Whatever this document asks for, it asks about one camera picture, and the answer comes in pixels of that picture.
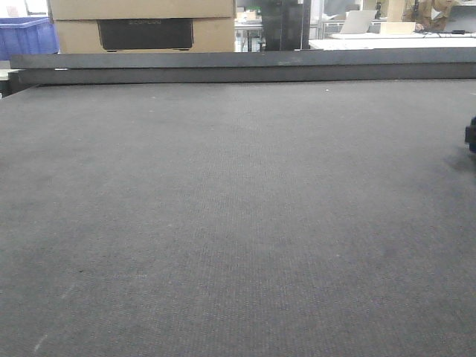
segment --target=laptop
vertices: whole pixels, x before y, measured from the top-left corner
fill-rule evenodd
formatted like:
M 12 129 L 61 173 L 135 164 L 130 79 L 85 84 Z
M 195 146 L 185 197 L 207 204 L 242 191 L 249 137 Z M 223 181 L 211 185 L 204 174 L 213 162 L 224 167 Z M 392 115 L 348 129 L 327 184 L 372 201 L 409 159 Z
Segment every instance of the laptop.
M 369 30 L 370 23 L 375 19 L 377 10 L 351 10 L 347 14 L 344 24 L 342 25 L 342 34 L 359 34 L 366 33 Z
M 476 6 L 458 5 L 451 8 L 445 32 L 458 30 L 476 32 Z

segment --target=metal frame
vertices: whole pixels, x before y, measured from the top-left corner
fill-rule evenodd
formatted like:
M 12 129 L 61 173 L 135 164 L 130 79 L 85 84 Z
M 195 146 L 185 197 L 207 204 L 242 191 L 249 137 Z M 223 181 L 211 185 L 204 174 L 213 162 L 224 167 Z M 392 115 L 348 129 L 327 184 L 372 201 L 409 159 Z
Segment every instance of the metal frame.
M 476 78 L 476 48 L 20 55 L 10 66 L 30 84 Z

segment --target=table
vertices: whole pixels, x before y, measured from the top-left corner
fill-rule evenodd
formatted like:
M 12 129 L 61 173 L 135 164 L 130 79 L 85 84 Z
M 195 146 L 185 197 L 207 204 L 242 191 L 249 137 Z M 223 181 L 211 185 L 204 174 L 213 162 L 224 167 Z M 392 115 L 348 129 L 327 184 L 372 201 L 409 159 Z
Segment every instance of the table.
M 315 50 L 357 50 L 374 48 L 460 48 L 476 47 L 476 38 L 355 38 L 355 39 L 313 39 L 309 40 Z
M 235 32 L 242 33 L 242 38 L 246 38 L 247 42 L 247 51 L 253 51 L 253 44 L 252 44 L 252 33 L 257 33 L 257 37 L 261 39 L 263 35 L 263 25 L 261 22 L 235 22 Z M 244 42 L 241 43 L 241 51 L 243 50 Z
M 476 38 L 476 33 L 457 35 L 453 33 L 410 33 L 405 35 L 390 35 L 380 33 L 334 33 L 332 39 L 466 39 Z
M 471 356 L 475 88 L 13 95 L 0 103 L 0 354 Z

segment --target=wall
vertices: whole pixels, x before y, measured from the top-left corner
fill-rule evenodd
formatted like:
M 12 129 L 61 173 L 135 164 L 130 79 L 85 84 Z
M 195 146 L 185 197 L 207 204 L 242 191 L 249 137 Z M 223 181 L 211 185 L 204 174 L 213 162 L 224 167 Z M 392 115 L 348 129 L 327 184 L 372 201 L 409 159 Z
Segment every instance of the wall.
M 16 12 L 8 13 L 7 9 L 15 8 Z M 38 12 L 47 12 L 48 7 L 46 0 L 28 0 L 28 8 L 32 13 Z M 0 17 L 9 17 L 15 16 L 18 13 L 18 16 L 26 16 L 27 11 L 25 7 L 24 0 L 1 0 L 0 1 Z

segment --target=white desk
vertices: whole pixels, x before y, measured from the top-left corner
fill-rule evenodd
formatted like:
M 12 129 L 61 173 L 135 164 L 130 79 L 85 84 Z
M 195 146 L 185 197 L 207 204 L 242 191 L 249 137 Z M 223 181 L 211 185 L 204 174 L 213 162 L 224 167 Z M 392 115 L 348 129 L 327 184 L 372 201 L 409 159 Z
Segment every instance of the white desk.
M 313 39 L 315 50 L 361 50 L 374 48 L 451 48 L 476 47 L 476 38 L 372 38 L 372 39 Z
M 358 33 L 342 34 L 333 33 L 332 39 L 465 39 L 476 38 L 476 33 L 465 33 L 464 35 L 455 35 L 452 33 L 410 33 L 407 35 L 390 35 L 380 33 Z

